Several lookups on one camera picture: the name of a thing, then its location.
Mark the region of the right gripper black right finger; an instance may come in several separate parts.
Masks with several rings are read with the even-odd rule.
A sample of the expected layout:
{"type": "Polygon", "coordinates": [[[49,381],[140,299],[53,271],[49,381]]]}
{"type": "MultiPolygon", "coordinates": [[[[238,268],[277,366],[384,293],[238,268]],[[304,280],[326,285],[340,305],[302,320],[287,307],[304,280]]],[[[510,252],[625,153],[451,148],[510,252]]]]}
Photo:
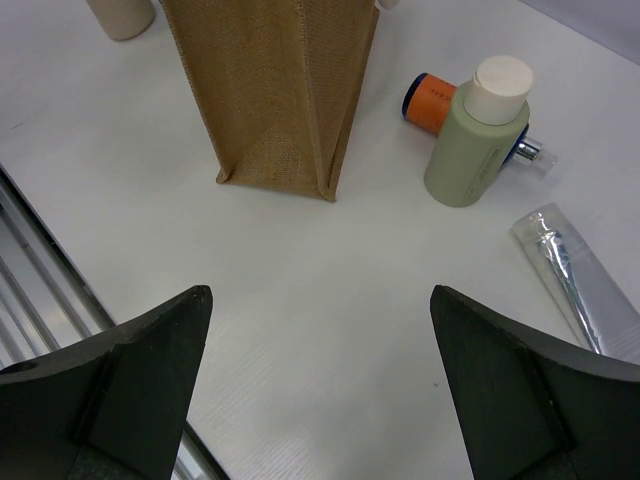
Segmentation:
{"type": "Polygon", "coordinates": [[[475,478],[638,478],[638,366],[448,286],[435,286],[430,313],[475,478]]]}

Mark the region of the beige pump bottle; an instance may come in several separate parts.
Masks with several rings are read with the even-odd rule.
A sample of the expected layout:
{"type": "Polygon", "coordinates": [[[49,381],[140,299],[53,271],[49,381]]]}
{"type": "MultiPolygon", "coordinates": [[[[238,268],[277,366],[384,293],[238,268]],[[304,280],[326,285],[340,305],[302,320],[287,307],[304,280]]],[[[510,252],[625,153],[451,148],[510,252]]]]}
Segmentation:
{"type": "Polygon", "coordinates": [[[126,41],[143,33],[155,20],[150,0],[87,0],[105,34],[114,41],[126,41]]]}

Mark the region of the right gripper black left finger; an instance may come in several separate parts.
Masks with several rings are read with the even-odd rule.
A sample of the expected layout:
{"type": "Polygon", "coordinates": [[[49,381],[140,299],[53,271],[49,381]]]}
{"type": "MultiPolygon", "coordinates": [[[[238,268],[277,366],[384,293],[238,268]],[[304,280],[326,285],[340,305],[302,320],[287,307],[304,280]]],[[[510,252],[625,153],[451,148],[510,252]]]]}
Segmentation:
{"type": "Polygon", "coordinates": [[[213,310],[194,286],[1,372],[4,479],[168,479],[213,310]]]}

